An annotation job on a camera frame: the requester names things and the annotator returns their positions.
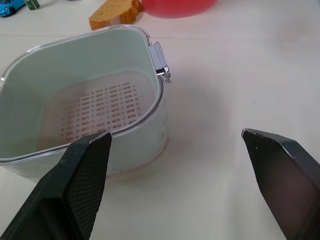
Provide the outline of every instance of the red object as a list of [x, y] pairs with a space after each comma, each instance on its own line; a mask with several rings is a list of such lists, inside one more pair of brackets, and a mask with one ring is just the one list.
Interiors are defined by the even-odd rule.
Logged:
[[142, 0], [145, 11], [158, 18], [177, 19], [199, 14], [218, 0]]

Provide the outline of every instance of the container rim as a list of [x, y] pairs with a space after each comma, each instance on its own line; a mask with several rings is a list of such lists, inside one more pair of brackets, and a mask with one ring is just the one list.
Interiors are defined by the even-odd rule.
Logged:
[[[147, 31], [145, 31], [143, 28], [140, 28], [138, 26], [129, 25], [129, 24], [107, 26], [107, 27], [104, 27], [104, 28], [101, 28], [101, 29], [98, 29], [98, 30], [94, 30], [92, 32], [88, 32], [88, 33], [84, 33], [84, 34], [81, 34], [81, 35], [72, 36], [72, 37], [68, 37], [68, 38], [65, 38], [65, 39], [58, 40], [58, 41], [54, 41], [54, 42], [51, 42], [51, 43], [46, 43], [46, 44], [43, 44], [43, 45], [39, 45], [39, 46], [36, 46], [36, 47], [33, 47], [33, 48], [29, 49], [28, 51], [26, 51], [23, 54], [21, 54], [20, 56], [18, 56], [16, 59], [14, 59], [8, 65], [7, 68], [5, 68], [5, 70], [1, 74], [1, 78], [0, 78], [0, 91], [1, 91], [1, 86], [5, 82], [5, 79], [6, 79], [7, 75], [8, 75], [8, 73], [9, 73], [10, 69], [18, 61], [20, 61], [22, 58], [24, 58], [25, 56], [28, 56], [28, 55], [32, 54], [33, 52], [35, 52], [35, 51], [42, 50], [42, 49], [50, 47], [52, 45], [56, 45], [56, 44], [60, 44], [60, 43], [68, 42], [68, 41], [73, 41], [73, 40], [76, 40], [76, 39], [81, 39], [81, 38], [84, 38], [84, 37], [95, 35], [95, 34], [98, 34], [98, 33], [101, 33], [101, 32], [114, 30], [114, 29], [121, 29], [121, 28], [122, 29], [131, 29], [131, 30], [139, 32], [144, 37], [147, 46], [149, 47], [149, 46], [152, 45], [152, 42], [151, 42], [151, 39], [150, 39], [150, 35], [148, 34]], [[156, 96], [155, 96], [155, 100], [153, 102], [153, 107], [150, 108], [147, 111], [147, 113], [144, 116], [142, 116], [141, 118], [139, 118], [135, 123], [133, 123], [131, 125], [128, 125], [127, 128], [121, 128], [119, 130], [112, 131], [111, 134], [112, 134], [113, 138], [120, 137], [122, 135], [128, 134], [128, 133], [136, 130], [142, 124], [144, 124], [146, 121], [148, 121], [151, 118], [151, 116], [154, 114], [154, 112], [159, 108], [159, 106], [161, 105], [161, 103], [164, 100], [163, 97], [165, 95], [165, 90], [166, 90], [165, 89], [165, 84], [166, 83], [165, 83], [165, 80], [164, 80], [162, 75], [158, 75], [157, 78], [158, 78], [158, 83], [159, 83], [159, 94], [156, 94]], [[25, 154], [25, 155], [15, 156], [15, 157], [6, 157], [6, 158], [1, 158], [0, 157], [0, 166], [1, 165], [8, 165], [8, 164], [16, 164], [16, 163], [19, 163], [19, 162], [24, 162], [24, 161], [28, 161], [28, 160], [34, 160], [34, 159], [37, 159], [37, 158], [46, 157], [46, 156], [49, 156], [49, 155], [60, 153], [60, 152], [65, 151], [70, 144], [71, 143], [67, 143], [67, 144], [64, 144], [64, 145], [48, 148], [48, 149], [41, 150], [41, 151], [32, 152], [32, 153]]]

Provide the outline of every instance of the perforated tray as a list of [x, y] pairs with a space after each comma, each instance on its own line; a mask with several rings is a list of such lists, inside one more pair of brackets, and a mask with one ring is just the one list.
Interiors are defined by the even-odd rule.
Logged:
[[107, 75], [61, 89], [47, 101], [37, 150], [127, 127], [151, 107], [155, 93], [136, 71]]

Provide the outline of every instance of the clear plastic container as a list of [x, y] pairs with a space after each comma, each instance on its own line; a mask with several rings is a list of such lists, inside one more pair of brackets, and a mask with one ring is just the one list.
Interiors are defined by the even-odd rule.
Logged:
[[0, 165], [37, 181], [71, 142], [106, 130], [108, 176], [149, 164], [169, 139], [170, 78], [160, 44], [132, 25], [27, 51], [1, 78]]
[[218, 0], [142, 0], [151, 16], [177, 19], [199, 14], [211, 8]]

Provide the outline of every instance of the sponge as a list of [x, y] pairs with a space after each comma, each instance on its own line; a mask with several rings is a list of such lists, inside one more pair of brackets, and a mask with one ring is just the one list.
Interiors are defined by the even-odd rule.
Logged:
[[139, 0], [107, 0], [89, 17], [92, 30], [118, 24], [132, 24], [144, 11]]

